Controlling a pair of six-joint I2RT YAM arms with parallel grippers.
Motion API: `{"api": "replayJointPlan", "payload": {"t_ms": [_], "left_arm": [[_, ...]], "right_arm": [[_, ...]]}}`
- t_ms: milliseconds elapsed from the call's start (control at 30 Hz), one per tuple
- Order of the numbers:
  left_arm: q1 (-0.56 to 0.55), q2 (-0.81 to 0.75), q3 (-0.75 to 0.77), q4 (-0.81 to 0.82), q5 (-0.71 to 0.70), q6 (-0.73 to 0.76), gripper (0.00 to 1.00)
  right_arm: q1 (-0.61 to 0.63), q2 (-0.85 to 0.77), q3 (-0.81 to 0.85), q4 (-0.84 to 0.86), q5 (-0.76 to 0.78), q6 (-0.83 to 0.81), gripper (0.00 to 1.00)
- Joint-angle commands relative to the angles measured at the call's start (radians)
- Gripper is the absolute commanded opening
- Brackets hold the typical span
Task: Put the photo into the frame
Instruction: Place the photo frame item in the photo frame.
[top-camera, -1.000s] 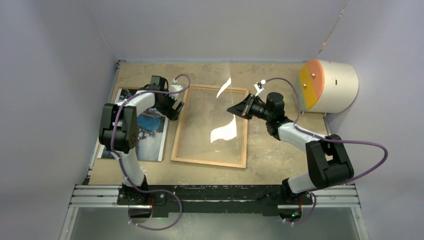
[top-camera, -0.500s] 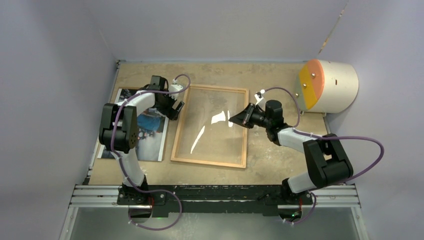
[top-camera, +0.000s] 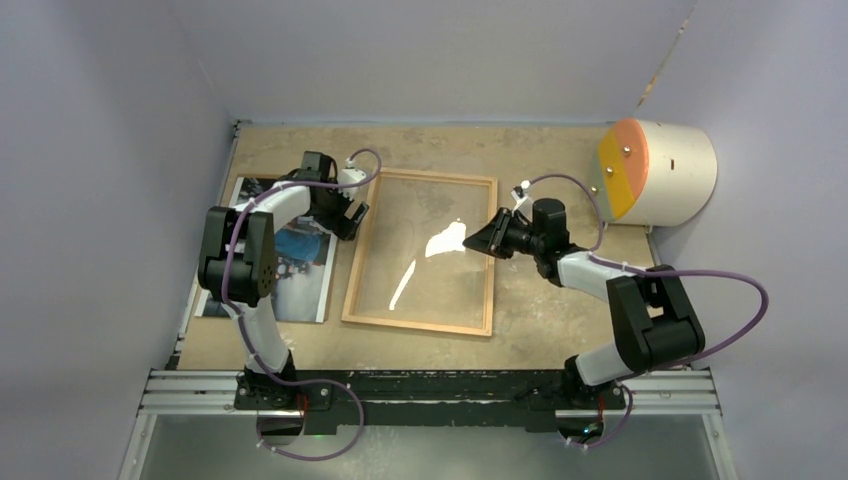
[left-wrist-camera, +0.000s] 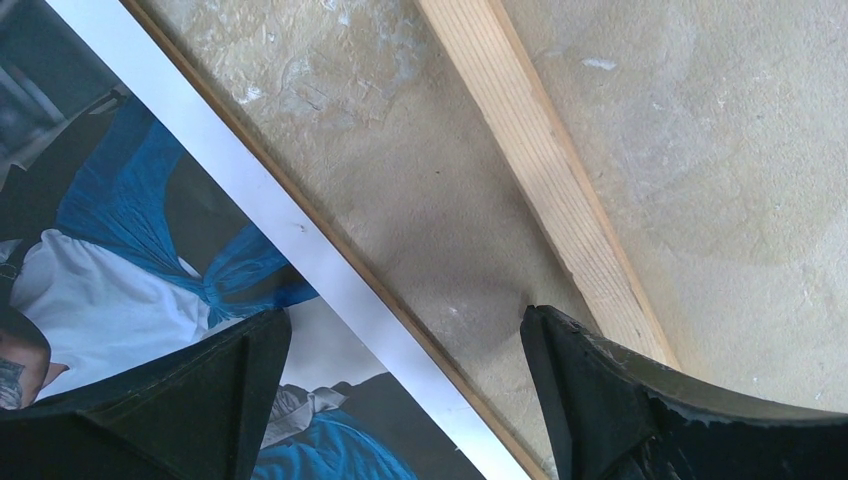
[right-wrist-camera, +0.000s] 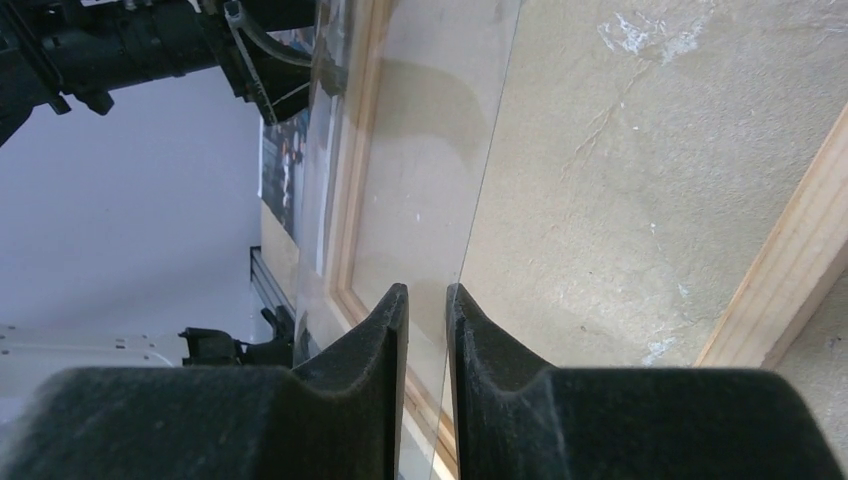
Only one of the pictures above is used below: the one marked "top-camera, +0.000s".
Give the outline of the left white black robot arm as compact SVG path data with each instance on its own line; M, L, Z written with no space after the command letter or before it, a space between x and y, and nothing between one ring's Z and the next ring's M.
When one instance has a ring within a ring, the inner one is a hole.
M358 167L356 159L364 152L355 151L339 165L327 154L307 151L299 167L266 191L235 207L215 206L206 213L198 284L237 325L246 351L244 377L248 382L261 380L259 395L272 408L292 405L305 384L297 377L273 315L275 234L305 217L341 241L355 239L369 210L355 197L383 167L381 160L370 173Z

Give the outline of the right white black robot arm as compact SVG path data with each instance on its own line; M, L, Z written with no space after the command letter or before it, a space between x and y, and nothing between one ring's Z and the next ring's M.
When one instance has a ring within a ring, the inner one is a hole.
M607 304L612 341L564 363L561 392L573 406L588 405L601 386L683 360L705 347L700 321L674 269L633 273L602 264L572 242L566 207L559 200L537 200L528 215L503 207L463 246L503 260L516 253L529 255L549 283Z

